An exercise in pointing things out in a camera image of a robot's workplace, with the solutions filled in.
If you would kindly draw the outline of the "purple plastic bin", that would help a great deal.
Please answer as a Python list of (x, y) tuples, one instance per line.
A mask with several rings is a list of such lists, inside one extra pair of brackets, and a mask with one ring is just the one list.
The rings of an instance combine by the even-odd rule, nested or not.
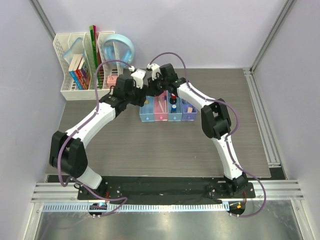
[(182, 99), (182, 121), (195, 121), (197, 117), (197, 109), (188, 101)]

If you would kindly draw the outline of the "green capped white marker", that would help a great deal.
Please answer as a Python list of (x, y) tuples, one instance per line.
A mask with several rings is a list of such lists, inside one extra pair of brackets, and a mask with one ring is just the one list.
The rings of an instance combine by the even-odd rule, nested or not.
[(162, 106), (162, 103), (161, 103), (161, 100), (160, 100), (159, 97), (157, 97), (157, 102), (158, 102), (158, 105), (159, 105), (159, 107), (161, 109), (161, 112), (164, 113), (164, 109), (163, 109), (163, 106)]

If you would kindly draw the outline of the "blue capped white marker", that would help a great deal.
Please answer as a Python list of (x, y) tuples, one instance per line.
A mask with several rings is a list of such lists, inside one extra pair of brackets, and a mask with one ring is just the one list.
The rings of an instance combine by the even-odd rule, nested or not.
[(167, 107), (167, 97), (166, 96), (164, 96), (163, 102), (164, 102), (164, 112), (167, 113), (168, 112), (168, 107)]

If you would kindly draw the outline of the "clear jar of paperclips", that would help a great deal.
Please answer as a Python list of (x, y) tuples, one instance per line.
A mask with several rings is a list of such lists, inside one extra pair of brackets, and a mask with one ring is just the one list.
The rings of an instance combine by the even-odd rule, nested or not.
[(189, 102), (188, 102), (187, 100), (185, 100), (185, 99), (182, 99), (181, 101), (182, 101), (182, 103), (183, 103), (184, 105), (188, 105), (188, 104), (189, 104)]

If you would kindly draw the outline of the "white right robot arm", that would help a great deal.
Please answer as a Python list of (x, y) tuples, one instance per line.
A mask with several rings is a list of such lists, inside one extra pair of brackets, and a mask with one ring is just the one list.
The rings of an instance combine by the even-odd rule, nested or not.
[(203, 94), (185, 78), (179, 78), (173, 66), (148, 64), (151, 72), (148, 88), (155, 95), (168, 91), (187, 101), (200, 111), (203, 133), (212, 140), (223, 166), (226, 193), (233, 198), (243, 196), (248, 186), (248, 177), (241, 167), (231, 139), (231, 118), (223, 99), (214, 99)]

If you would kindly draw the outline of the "light blue end bin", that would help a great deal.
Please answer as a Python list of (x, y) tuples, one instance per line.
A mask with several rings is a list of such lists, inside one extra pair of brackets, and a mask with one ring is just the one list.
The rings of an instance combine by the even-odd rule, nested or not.
[(147, 96), (148, 104), (145, 104), (139, 108), (139, 116), (142, 122), (154, 122), (154, 97)]

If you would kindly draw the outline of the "red stamp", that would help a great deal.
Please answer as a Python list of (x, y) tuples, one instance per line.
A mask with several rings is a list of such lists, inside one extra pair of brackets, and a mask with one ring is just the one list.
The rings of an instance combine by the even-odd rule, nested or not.
[(173, 93), (171, 93), (169, 102), (170, 102), (171, 105), (175, 105), (177, 103), (177, 96), (174, 95)]

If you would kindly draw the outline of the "blue stamp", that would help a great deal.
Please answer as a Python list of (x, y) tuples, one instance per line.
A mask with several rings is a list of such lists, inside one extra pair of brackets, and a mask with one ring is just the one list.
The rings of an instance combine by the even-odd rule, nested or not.
[(176, 112), (177, 112), (177, 105), (176, 105), (176, 104), (173, 104), (173, 105), (171, 106), (170, 113), (171, 113), (171, 114), (175, 114)]

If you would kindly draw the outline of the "pink plastic bin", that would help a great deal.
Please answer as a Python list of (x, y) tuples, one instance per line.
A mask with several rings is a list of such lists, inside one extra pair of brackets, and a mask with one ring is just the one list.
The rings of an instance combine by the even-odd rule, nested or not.
[(168, 121), (168, 101), (167, 91), (164, 91), (161, 95), (154, 97), (154, 120)]

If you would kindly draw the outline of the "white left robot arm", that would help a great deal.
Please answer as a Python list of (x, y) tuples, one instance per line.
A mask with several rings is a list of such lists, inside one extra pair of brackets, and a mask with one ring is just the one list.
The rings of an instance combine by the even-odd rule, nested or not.
[(82, 121), (65, 132), (53, 134), (49, 164), (59, 173), (66, 173), (89, 187), (89, 194), (100, 200), (107, 192), (101, 175), (88, 165), (86, 147), (93, 137), (114, 120), (127, 105), (142, 106), (146, 100), (146, 72), (138, 69), (130, 75), (121, 74), (115, 87), (98, 100), (98, 105)]

